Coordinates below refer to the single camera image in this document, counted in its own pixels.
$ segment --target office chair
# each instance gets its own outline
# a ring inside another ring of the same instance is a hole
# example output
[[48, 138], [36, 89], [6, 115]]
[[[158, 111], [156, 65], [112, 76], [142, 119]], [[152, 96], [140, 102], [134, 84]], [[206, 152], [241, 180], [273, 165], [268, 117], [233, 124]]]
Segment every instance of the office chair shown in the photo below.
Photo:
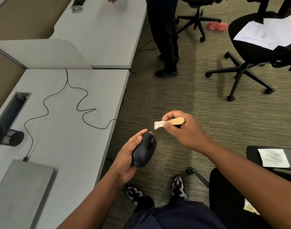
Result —
[[[272, 147], [247, 146], [247, 159], [262, 166], [258, 148]], [[273, 170], [273, 167], [266, 167], [266, 169], [291, 182], [291, 174]], [[243, 209], [245, 197], [217, 168], [211, 171], [209, 181], [192, 167], [186, 171], [188, 175], [195, 174], [209, 188], [210, 209], [217, 214], [227, 229], [271, 229], [269, 224], [260, 215]]]
[[213, 3], [220, 3], [222, 0], [182, 0], [189, 4], [191, 8], [197, 9], [197, 12], [194, 16], [177, 16], [176, 24], [179, 23], [179, 19], [186, 19], [190, 20], [185, 26], [183, 26], [180, 30], [178, 30], [178, 34], [181, 33], [183, 30], [187, 29], [189, 26], [194, 24], [194, 29], [199, 27], [202, 37], [200, 38], [201, 42], [206, 40], [206, 35], [204, 33], [204, 29], [202, 27], [201, 21], [207, 22], [221, 22], [219, 18], [211, 18], [211, 17], [204, 17], [203, 10], [200, 11], [200, 7], [204, 5], [212, 5]]
[[260, 2], [257, 13], [245, 15], [234, 20], [228, 27], [228, 33], [232, 44], [236, 51], [243, 58], [244, 62], [239, 61], [231, 52], [227, 52], [224, 57], [230, 58], [235, 67], [209, 70], [205, 76], [211, 77], [212, 73], [228, 73], [236, 72], [235, 83], [231, 89], [230, 95], [227, 96], [228, 101], [235, 100], [234, 92], [243, 74], [252, 78], [254, 81], [266, 87], [265, 93], [271, 94], [275, 90], [265, 80], [258, 77], [250, 68], [256, 65], [264, 65], [270, 63], [273, 67], [284, 67], [290, 65], [291, 71], [291, 44], [287, 47], [278, 46], [275, 50], [269, 50], [260, 46], [256, 46], [247, 42], [233, 40], [239, 31], [250, 21], [263, 22], [263, 18], [282, 18], [288, 11], [291, 10], [291, 0], [285, 0], [278, 13], [266, 11], [269, 0], [247, 0], [248, 2]]

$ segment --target black computer mouse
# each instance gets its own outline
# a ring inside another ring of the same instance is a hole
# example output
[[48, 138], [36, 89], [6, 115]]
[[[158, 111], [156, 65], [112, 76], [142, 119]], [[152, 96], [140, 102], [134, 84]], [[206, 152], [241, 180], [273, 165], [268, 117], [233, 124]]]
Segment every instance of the black computer mouse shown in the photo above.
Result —
[[145, 166], [154, 154], [157, 142], [153, 134], [145, 132], [142, 141], [132, 153], [132, 164], [137, 167]]

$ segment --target laptop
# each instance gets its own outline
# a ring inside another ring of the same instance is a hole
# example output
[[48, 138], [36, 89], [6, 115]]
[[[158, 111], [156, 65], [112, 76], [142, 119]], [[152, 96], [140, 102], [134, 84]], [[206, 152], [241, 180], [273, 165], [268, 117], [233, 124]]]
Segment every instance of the laptop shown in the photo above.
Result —
[[0, 229], [29, 229], [54, 169], [13, 160], [0, 183]]

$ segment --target shoe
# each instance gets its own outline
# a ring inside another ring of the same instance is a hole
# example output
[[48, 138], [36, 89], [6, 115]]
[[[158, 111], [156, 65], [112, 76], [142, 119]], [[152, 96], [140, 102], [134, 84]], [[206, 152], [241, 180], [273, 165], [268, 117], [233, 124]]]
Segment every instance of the shoe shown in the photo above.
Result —
[[167, 71], [166, 69], [155, 72], [155, 76], [158, 78], [171, 78], [178, 76], [178, 71]]
[[128, 197], [134, 202], [136, 206], [138, 204], [138, 200], [140, 200], [140, 198], [144, 196], [142, 191], [132, 184], [126, 185], [125, 191], [128, 194]]
[[187, 198], [182, 177], [177, 174], [172, 183], [171, 196], [178, 195], [180, 198]]
[[[164, 61], [164, 57], [162, 54], [159, 55], [158, 57], [160, 60]], [[178, 63], [181, 60], [181, 58], [179, 56], [175, 57], [175, 62]]]

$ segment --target red plastic object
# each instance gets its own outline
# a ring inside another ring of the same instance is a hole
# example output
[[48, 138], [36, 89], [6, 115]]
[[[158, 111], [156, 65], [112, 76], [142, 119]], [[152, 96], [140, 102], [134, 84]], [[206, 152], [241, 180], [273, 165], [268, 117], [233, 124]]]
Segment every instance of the red plastic object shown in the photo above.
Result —
[[207, 27], [212, 30], [224, 31], [227, 28], [227, 23], [208, 22]]

